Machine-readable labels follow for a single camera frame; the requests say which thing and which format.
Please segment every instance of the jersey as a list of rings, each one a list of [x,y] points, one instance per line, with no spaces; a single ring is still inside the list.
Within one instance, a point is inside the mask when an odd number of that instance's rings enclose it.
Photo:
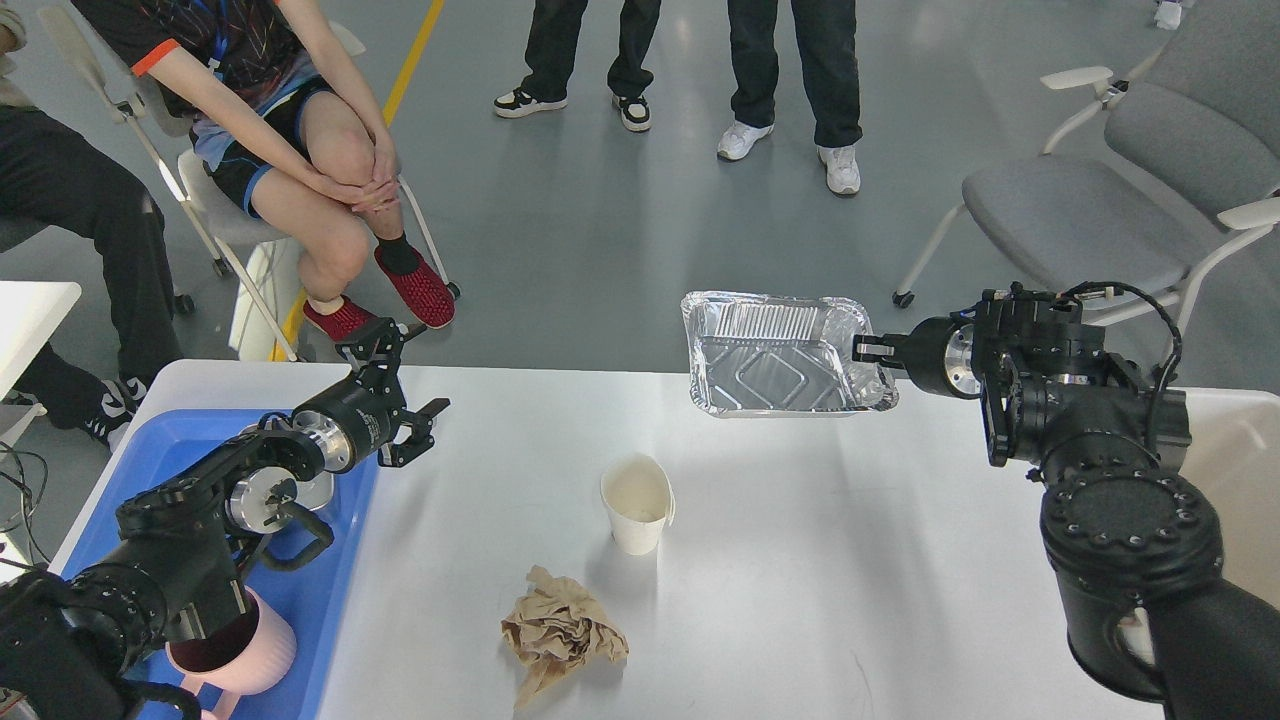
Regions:
[[[207,64],[251,108],[271,97],[302,44],[275,0],[72,0],[138,77],[175,47]],[[169,111],[193,109],[173,94]]]

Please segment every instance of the paper cup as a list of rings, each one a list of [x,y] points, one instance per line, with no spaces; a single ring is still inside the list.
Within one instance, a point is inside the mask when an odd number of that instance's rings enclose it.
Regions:
[[[271,689],[293,665],[298,651],[293,628],[256,592],[244,588],[250,611],[201,641],[169,643],[169,662],[183,674],[182,689],[197,694],[205,683],[223,694],[202,720],[227,720],[241,696]]]
[[[627,555],[658,547],[662,530],[676,518],[676,496],[662,465],[648,455],[631,455],[600,477],[600,500],[609,514],[613,539]]]

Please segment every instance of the black shorts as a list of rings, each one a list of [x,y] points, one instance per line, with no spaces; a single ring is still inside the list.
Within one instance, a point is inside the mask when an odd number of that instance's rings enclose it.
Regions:
[[[280,133],[280,137],[308,161],[311,156],[307,155],[306,147],[302,146],[302,109],[306,106],[307,100],[311,100],[316,92],[324,91],[332,92],[329,83],[323,77],[314,77],[298,86],[298,90],[293,95],[273,108],[262,118],[266,120],[266,124]],[[223,191],[223,195],[230,197],[232,202],[248,213],[250,217],[257,219],[262,217],[257,214],[251,202],[253,186],[270,169],[270,164],[250,152],[239,142],[232,142],[227,147],[227,151],[223,154],[223,161],[218,164],[216,170],[210,170],[209,164],[205,164],[205,172],[209,173],[209,177],[214,178],[214,184]]]

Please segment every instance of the black pants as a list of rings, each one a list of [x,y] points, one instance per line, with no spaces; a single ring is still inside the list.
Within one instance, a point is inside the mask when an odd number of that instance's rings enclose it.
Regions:
[[[817,120],[813,141],[823,147],[852,145],[863,136],[858,124],[858,58],[855,0],[791,0],[804,90]],[[773,91],[778,86],[778,54],[773,28],[778,0],[728,0],[730,49],[737,92],[730,100],[733,118],[751,127],[773,124]]]
[[[582,29],[582,13],[588,0],[536,0],[534,23],[529,28],[525,63],[529,77],[520,83],[539,100],[563,100],[568,94],[568,76],[573,74],[577,33]],[[653,73],[644,69],[644,56],[658,27],[662,0],[625,0],[618,19],[618,58],[609,67],[609,90],[620,97],[636,97],[653,82]]]
[[[38,110],[0,108],[0,215],[35,218],[93,241],[120,337],[123,377],[152,378],[182,357],[164,217],[147,188],[78,133]],[[97,413],[102,387],[47,345],[14,386],[56,427]]]

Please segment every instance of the red sneaker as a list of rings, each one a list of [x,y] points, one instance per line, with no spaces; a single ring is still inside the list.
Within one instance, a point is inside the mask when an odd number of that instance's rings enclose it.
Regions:
[[[332,315],[316,313],[316,309],[306,301],[302,302],[302,314],[311,320],[311,324],[324,331],[334,342],[342,342],[347,336],[360,329],[360,325],[376,316],[352,302],[346,295],[342,296],[342,307],[338,307],[338,311]]]
[[[453,322],[453,293],[444,287],[444,281],[435,270],[422,260],[422,255],[413,250],[417,256],[417,269],[407,275],[397,275],[383,265],[383,249],[374,249],[374,259],[378,266],[390,278],[396,286],[396,292],[404,300],[404,305],[417,315],[419,320],[426,323],[431,329],[440,329]]]

